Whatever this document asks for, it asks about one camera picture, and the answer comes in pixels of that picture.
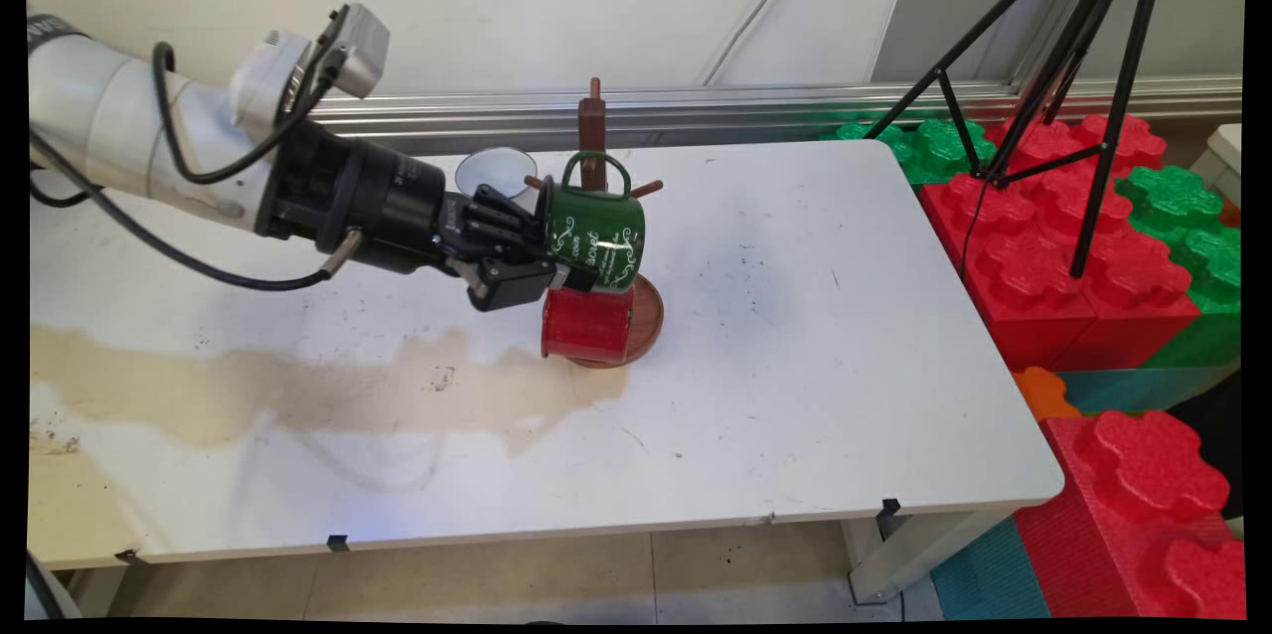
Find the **tripod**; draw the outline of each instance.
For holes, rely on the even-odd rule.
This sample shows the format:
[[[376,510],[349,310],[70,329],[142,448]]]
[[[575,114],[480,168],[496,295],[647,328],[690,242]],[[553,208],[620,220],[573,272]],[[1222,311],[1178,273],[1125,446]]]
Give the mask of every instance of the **tripod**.
[[[945,95],[945,103],[949,106],[950,117],[958,130],[959,140],[963,141],[963,149],[967,150],[971,173],[978,180],[985,180],[985,187],[988,187],[992,183],[996,188],[1001,190],[1018,180],[1040,174],[1049,169],[1098,155],[1099,159],[1095,163],[1095,178],[1091,182],[1090,196],[1086,200],[1086,211],[1082,215],[1082,227],[1079,232],[1077,246],[1074,250],[1074,260],[1068,271],[1070,276],[1080,279],[1082,276],[1082,271],[1085,271],[1086,257],[1091,250],[1091,238],[1095,234],[1095,220],[1099,216],[1100,205],[1104,201],[1104,190],[1108,185],[1109,173],[1113,169],[1113,155],[1117,151],[1118,136],[1122,135],[1122,122],[1126,118],[1127,103],[1131,101],[1131,87],[1135,84],[1136,69],[1140,67],[1140,53],[1144,50],[1144,39],[1149,33],[1149,20],[1152,18],[1152,5],[1156,0],[1137,0],[1135,5],[1135,18],[1131,22],[1131,32],[1127,36],[1126,53],[1122,56],[1122,67],[1118,73],[1117,87],[1113,90],[1113,103],[1109,107],[1108,123],[1104,129],[1104,139],[1096,145],[1091,145],[1072,154],[1051,159],[1042,164],[1037,164],[1035,167],[1009,174],[1007,166],[1011,160],[1011,153],[1025,135],[1025,130],[1030,126],[1034,115],[1042,108],[1048,94],[1052,97],[1043,113],[1043,123],[1051,125],[1060,113],[1060,107],[1065,101],[1065,95],[1068,94],[1068,89],[1074,84],[1077,69],[1081,67],[1082,59],[1085,59],[1086,52],[1091,46],[1091,41],[1095,39],[1095,34],[1099,32],[1100,23],[1104,20],[1104,15],[1108,13],[1109,5],[1113,3],[1113,0],[1077,0],[1077,5],[1074,6],[1074,11],[1065,23],[1060,37],[1056,39],[1056,45],[1047,55],[1047,60],[1038,70],[1033,83],[1021,97],[1016,113],[1011,120],[1011,126],[1002,137],[1002,144],[995,153],[993,159],[991,159],[987,164],[982,164],[979,159],[977,159],[976,150],[972,146],[972,137],[968,135],[967,122],[963,120],[963,112],[959,109],[958,101],[954,97],[954,88],[950,85],[946,70],[949,70],[950,64],[953,64],[954,60],[958,60],[959,55],[963,55],[968,46],[976,42],[977,37],[981,37],[981,33],[992,25],[1004,13],[1006,13],[1006,10],[1011,8],[1015,1],[1016,0],[999,0],[993,4],[993,6],[990,8],[990,13],[986,13],[985,17],[982,17],[972,27],[972,29],[967,32],[967,36],[959,38],[959,41],[945,52],[945,55],[941,55],[941,59],[936,60],[936,65],[934,65],[922,78],[918,78],[915,87],[912,87],[901,98],[901,101],[888,111],[887,115],[870,127],[870,130],[865,134],[865,139],[874,139],[879,136],[884,127],[890,125],[897,116],[909,107],[909,104],[917,99],[917,97],[922,94],[922,92],[926,90],[932,81],[936,80],[940,83],[941,93]],[[976,227],[974,218],[972,225],[968,228],[969,236],[973,227]]]

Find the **green mug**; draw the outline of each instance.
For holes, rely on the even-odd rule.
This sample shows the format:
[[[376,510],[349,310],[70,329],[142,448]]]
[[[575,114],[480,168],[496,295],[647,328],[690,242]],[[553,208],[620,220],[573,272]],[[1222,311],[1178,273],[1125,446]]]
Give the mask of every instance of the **green mug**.
[[[574,166],[602,158],[623,176],[623,194],[570,186]],[[645,252],[645,210],[632,197],[632,180],[619,162],[603,151],[580,151],[565,166],[560,185],[548,176],[536,211],[543,215],[548,251],[571,267],[597,272],[593,292],[621,294],[636,283]]]

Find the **red foam block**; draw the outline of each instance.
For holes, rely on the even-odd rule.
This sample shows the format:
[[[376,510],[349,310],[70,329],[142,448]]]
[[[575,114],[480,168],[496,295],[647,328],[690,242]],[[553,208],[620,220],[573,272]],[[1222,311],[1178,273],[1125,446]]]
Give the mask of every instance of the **red foam block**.
[[[1002,146],[1002,137],[1007,135],[1011,122],[1011,120],[1007,120],[1001,125],[986,130],[985,137],[995,145]],[[1043,125],[1040,117],[1032,118],[1029,126],[1025,127],[1025,134],[1020,136],[1016,149],[1011,153],[1011,162],[1007,166],[1009,174],[1021,172],[1021,169],[1035,167],[1051,159],[1074,154],[1085,146],[1089,145],[1077,140],[1068,125],[1060,121]],[[1068,168],[1071,166],[1065,166],[1060,169],[1066,171]]]
[[[1068,276],[1068,261],[1070,253],[1033,224],[969,250],[968,294],[1011,370],[1051,368],[1095,322],[1081,284]]]
[[[1065,489],[1015,519],[1053,616],[1244,619],[1244,547],[1219,514],[1229,485],[1189,426],[1160,411],[1040,426]]]
[[[1015,187],[999,190],[990,186],[985,188],[985,181],[965,172],[955,174],[945,185],[925,185],[918,194],[918,202],[927,213],[932,229],[955,266],[963,258],[963,241],[972,224],[972,216],[976,214],[976,205],[981,201],[982,190],[985,190],[985,200],[981,202],[981,216],[976,219],[976,228],[972,229],[972,241],[969,242],[973,253],[991,236],[1018,236],[1034,220],[1033,202],[1023,196],[1021,190]]]
[[[1104,139],[1108,127],[1107,115],[1088,115],[1079,125],[1074,125],[1071,135],[1081,148],[1098,145]],[[1149,123],[1127,115],[1122,121],[1122,135],[1118,135],[1117,151],[1113,153],[1113,177],[1121,180],[1130,174],[1133,167],[1161,169],[1161,155],[1166,153],[1166,140],[1149,131]]]
[[[1023,181],[1027,183],[1035,181],[1029,191],[1029,199],[1035,208],[1034,222],[1044,237],[1066,247],[1077,243],[1094,177],[1094,168],[1086,167],[1074,171],[1056,169]],[[1095,219],[1093,243],[1130,232],[1131,223],[1127,218],[1131,216],[1133,206],[1131,200],[1113,191],[1110,181],[1104,190],[1100,214]]]
[[[1188,298],[1192,275],[1169,257],[1166,244],[1140,232],[1094,239],[1081,281],[1095,323],[1051,370],[1138,368],[1201,316]]]

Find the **tripod leg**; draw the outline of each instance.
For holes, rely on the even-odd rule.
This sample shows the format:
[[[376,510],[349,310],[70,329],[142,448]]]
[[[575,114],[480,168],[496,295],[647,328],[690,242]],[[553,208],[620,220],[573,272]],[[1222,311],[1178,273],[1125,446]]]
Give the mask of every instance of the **tripod leg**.
[[[1065,95],[1067,95],[1068,89],[1074,87],[1077,71],[1082,67],[1082,60],[1086,57],[1086,52],[1090,50],[1091,42],[1095,39],[1095,34],[1100,29],[1100,23],[1104,22],[1104,17],[1109,11],[1109,5],[1113,5],[1113,0],[1100,0],[1099,4],[1095,5],[1091,19],[1086,22],[1085,27],[1082,27],[1082,37],[1077,39],[1077,47],[1074,48],[1074,56],[1068,60],[1068,66],[1065,69],[1065,76],[1061,78],[1060,87],[1056,88],[1056,94],[1051,98],[1051,103],[1047,106],[1047,112],[1043,113],[1043,125],[1051,125],[1056,121],[1056,116],[1060,113],[1060,107],[1065,103]]]
[[[993,4],[993,6],[990,8],[990,13],[986,13],[979,20],[977,20],[976,25],[972,25],[972,29],[967,32],[967,36],[959,38],[951,48],[945,51],[945,55],[941,55],[941,59],[936,60],[936,65],[925,73],[922,78],[918,78],[915,87],[909,88],[909,92],[907,92],[901,101],[897,102],[897,104],[892,106],[892,109],[889,109],[887,115],[870,127],[870,130],[865,134],[865,139],[873,140],[878,137],[879,132],[883,132],[884,127],[892,125],[892,121],[895,120],[898,115],[904,112],[904,109],[909,107],[909,104],[917,99],[918,95],[923,94],[923,90],[926,90],[927,87],[931,87],[932,80],[936,79],[936,71],[945,70],[953,65],[954,60],[958,60],[959,55],[963,55],[963,51],[974,43],[976,38],[979,38],[981,33],[992,25],[999,17],[1006,13],[1015,1],[1016,0],[999,0],[999,3]]]
[[[1091,196],[1086,200],[1086,213],[1082,215],[1082,229],[1077,234],[1077,246],[1074,248],[1074,262],[1068,267],[1068,274],[1074,279],[1080,279],[1086,269],[1086,256],[1091,251],[1091,238],[1095,236],[1095,220],[1100,215],[1100,204],[1104,201],[1104,187],[1113,171],[1113,154],[1117,151],[1118,136],[1122,135],[1122,121],[1126,118],[1126,107],[1131,102],[1131,87],[1135,85],[1135,73],[1140,67],[1140,53],[1144,52],[1144,38],[1149,36],[1149,20],[1152,19],[1152,4],[1156,0],[1138,0],[1135,4],[1135,19],[1131,23],[1131,33],[1126,38],[1126,53],[1122,56],[1122,70],[1117,76],[1117,88],[1113,90],[1113,106],[1109,109],[1108,126],[1104,129],[1104,150],[1100,160],[1095,164],[1095,180],[1091,182]]]
[[[1068,20],[1065,23],[1065,28],[1056,39],[1056,45],[1052,47],[1051,53],[1047,56],[1042,69],[1038,71],[1038,78],[1034,80],[1033,85],[1029,87],[1024,99],[1020,101],[1020,108],[1011,120],[1011,127],[1007,129],[1006,136],[1002,137],[1002,144],[999,145],[997,154],[995,154],[993,160],[990,163],[990,174],[1005,176],[1007,173],[1007,160],[1011,157],[1011,151],[1016,149],[1016,144],[1019,144],[1020,137],[1024,136],[1030,120],[1042,106],[1042,101],[1044,99],[1047,90],[1054,84],[1060,70],[1072,55],[1074,47],[1077,43],[1077,37],[1081,33],[1082,27],[1085,27],[1089,20],[1096,3],[1098,0],[1077,0],[1077,5],[1074,8],[1072,15],[1068,17]]]

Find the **mug handle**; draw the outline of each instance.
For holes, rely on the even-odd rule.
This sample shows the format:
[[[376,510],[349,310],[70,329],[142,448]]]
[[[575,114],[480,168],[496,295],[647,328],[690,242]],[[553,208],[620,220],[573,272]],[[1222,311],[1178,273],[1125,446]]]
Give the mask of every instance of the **mug handle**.
[[[570,158],[570,162],[565,163],[565,174],[561,176],[561,186],[562,187],[569,187],[570,186],[570,176],[574,174],[574,166],[577,164],[580,159],[584,159],[586,157],[600,157],[605,162],[608,162],[609,164],[613,164],[614,169],[617,169],[618,173],[623,176],[623,199],[632,196],[632,178],[631,178],[630,174],[627,174],[627,169],[623,168],[622,163],[619,163],[613,157],[609,157],[609,154],[604,153],[604,151],[586,151],[585,150],[585,151],[575,153],[575,155]]]

